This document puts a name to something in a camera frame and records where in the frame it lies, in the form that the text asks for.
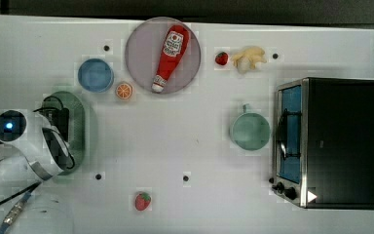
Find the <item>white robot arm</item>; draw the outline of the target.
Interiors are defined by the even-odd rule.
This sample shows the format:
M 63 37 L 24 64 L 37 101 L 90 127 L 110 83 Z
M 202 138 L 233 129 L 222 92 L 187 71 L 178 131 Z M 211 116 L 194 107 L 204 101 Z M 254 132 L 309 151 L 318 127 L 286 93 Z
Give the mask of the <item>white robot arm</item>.
M 74 168 L 75 159 L 57 126 L 37 111 L 2 112 L 1 145 L 19 151 L 0 160 L 0 234 L 7 234 L 33 192 L 45 181 Z

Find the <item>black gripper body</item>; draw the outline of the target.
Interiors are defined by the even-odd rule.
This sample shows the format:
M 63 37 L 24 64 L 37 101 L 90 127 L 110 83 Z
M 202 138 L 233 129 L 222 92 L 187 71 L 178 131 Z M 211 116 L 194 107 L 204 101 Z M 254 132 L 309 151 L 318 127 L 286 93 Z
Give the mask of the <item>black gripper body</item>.
M 75 167 L 75 159 L 61 134 L 50 128 L 43 128 L 42 132 L 56 164 L 64 171 L 72 170 Z

